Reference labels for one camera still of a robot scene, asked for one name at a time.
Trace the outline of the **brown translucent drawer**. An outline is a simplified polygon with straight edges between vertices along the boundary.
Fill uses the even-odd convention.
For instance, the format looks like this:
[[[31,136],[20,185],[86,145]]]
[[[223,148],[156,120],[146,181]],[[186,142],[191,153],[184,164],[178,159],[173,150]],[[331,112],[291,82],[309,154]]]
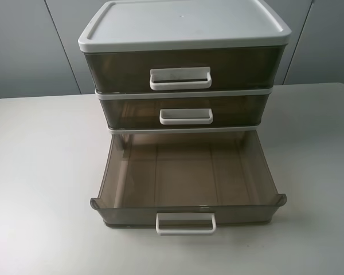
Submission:
[[[210,68],[211,91],[270,88],[284,46],[87,53],[93,82],[102,93],[149,93],[150,71]]]
[[[261,123],[268,95],[180,97],[164,99],[108,99],[100,100],[107,124],[112,129],[183,129],[249,127]],[[162,124],[163,118],[183,118],[182,110],[193,110],[188,118],[209,118],[208,124]]]
[[[269,222],[286,204],[256,131],[114,135],[91,207],[109,227],[159,234]]]

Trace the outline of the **white drawer cabinet frame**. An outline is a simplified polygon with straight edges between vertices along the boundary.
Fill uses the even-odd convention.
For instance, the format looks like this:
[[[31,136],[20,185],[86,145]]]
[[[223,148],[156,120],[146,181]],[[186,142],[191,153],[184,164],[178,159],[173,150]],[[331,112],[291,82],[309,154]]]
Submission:
[[[109,1],[79,37],[82,53],[143,52],[185,49],[286,47],[291,29],[264,1]],[[149,93],[102,93],[100,100],[164,99],[268,95],[272,87],[232,91],[188,89]],[[114,134],[243,131],[257,126],[183,129],[108,129]]]

